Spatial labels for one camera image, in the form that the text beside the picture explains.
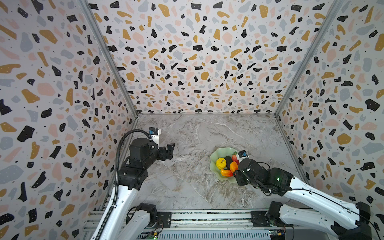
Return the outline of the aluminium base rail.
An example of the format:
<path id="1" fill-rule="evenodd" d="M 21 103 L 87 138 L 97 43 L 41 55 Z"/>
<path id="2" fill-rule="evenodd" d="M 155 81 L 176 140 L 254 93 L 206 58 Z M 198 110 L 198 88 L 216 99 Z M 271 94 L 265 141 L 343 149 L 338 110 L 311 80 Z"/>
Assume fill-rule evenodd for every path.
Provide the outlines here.
<path id="1" fill-rule="evenodd" d="M 125 223 L 117 240 L 152 239 L 166 231 L 266 231 L 271 239 L 302 239 L 304 237 L 329 237 L 326 233 L 302 227 L 287 225 L 283 227 L 254 227 L 251 222 L 251 212 L 267 210 L 159 210 L 171 212 L 169 229 L 159 227 L 157 213 L 145 210 L 132 210 L 127 213 Z"/>

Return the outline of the red yellow fake pepper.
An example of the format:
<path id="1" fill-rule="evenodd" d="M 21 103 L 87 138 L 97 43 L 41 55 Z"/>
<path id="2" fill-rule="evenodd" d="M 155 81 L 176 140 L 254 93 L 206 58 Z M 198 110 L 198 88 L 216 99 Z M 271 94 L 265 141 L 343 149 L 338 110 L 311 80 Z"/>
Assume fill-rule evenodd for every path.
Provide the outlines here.
<path id="1" fill-rule="evenodd" d="M 232 173 L 236 172 L 238 169 L 239 169 L 239 166 L 237 162 L 232 162 L 230 164 L 230 170 Z"/>

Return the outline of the yellow fake apple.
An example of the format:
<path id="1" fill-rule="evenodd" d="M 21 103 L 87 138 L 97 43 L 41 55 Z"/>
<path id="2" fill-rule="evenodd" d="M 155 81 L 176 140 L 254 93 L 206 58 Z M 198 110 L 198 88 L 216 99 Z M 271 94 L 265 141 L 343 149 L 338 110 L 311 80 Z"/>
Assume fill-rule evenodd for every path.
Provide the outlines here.
<path id="1" fill-rule="evenodd" d="M 219 158 L 216 160 L 216 167 L 221 170 L 226 168 L 226 160 L 225 158 Z"/>

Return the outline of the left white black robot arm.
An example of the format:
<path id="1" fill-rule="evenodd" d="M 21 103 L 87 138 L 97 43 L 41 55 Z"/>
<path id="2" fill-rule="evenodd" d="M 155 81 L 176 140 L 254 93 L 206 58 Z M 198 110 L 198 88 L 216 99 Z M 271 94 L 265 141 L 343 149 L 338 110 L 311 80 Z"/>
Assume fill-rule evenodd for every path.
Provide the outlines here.
<path id="1" fill-rule="evenodd" d="M 144 180 L 149 176 L 148 169 L 157 160 L 171 160 L 176 144 L 159 147 L 159 139 L 138 138 L 129 146 L 130 155 L 118 170 L 117 183 L 113 195 L 100 220 L 92 240 L 117 240 Z"/>

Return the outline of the green wavy fruit bowl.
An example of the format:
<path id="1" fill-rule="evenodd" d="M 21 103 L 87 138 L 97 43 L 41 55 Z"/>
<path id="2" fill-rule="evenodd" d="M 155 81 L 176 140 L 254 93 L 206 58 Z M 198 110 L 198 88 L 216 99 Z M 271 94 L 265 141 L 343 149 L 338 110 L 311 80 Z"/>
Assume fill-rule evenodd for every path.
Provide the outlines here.
<path id="1" fill-rule="evenodd" d="M 235 184 L 234 173 L 238 170 L 240 157 L 233 148 L 218 148 L 210 156 L 210 170 L 218 180 Z"/>

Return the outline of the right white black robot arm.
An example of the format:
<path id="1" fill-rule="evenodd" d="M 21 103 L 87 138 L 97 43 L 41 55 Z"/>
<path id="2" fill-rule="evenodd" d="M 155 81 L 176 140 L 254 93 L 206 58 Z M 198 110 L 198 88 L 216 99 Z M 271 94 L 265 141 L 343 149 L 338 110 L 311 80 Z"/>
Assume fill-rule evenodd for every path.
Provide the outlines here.
<path id="1" fill-rule="evenodd" d="M 232 163 L 230 171 L 239 186 L 251 185 L 265 195 L 278 195 L 307 206 L 307 209 L 299 209 L 272 201 L 266 219 L 273 226 L 299 225 L 339 240 L 372 239 L 371 208 L 363 202 L 354 204 L 339 200 L 283 169 L 265 169 L 249 158 Z"/>

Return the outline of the orange red fake mango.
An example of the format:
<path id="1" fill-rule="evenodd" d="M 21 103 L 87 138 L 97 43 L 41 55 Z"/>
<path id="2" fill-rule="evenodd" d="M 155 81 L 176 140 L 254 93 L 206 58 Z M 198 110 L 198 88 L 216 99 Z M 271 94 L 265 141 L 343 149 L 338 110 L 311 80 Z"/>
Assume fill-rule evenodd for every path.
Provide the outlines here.
<path id="1" fill-rule="evenodd" d="M 233 176 L 233 172 L 231 170 L 226 170 L 226 169 L 221 169 L 220 174 L 225 178 L 229 178 Z"/>

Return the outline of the dark avocado fake fruit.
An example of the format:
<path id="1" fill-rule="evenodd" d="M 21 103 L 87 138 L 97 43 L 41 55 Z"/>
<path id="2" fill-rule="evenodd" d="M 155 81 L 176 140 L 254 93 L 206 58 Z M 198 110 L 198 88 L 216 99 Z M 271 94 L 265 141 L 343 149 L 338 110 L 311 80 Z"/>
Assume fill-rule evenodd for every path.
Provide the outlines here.
<path id="1" fill-rule="evenodd" d="M 231 156 L 226 156 L 225 160 L 226 160 L 226 168 L 229 170 L 230 169 L 230 165 L 233 162 L 232 157 Z"/>

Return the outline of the red fake strawberry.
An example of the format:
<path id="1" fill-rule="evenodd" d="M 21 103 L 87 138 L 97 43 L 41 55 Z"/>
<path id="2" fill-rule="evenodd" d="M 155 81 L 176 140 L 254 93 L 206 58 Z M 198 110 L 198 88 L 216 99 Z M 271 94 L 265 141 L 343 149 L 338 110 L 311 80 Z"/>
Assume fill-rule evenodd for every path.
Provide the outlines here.
<path id="1" fill-rule="evenodd" d="M 234 152 L 234 153 L 232 154 L 232 161 L 233 161 L 233 162 L 236 162 L 237 165 L 240 163 L 240 161 L 239 161 L 239 159 L 238 159 L 238 153 L 237 153 L 237 152 Z"/>

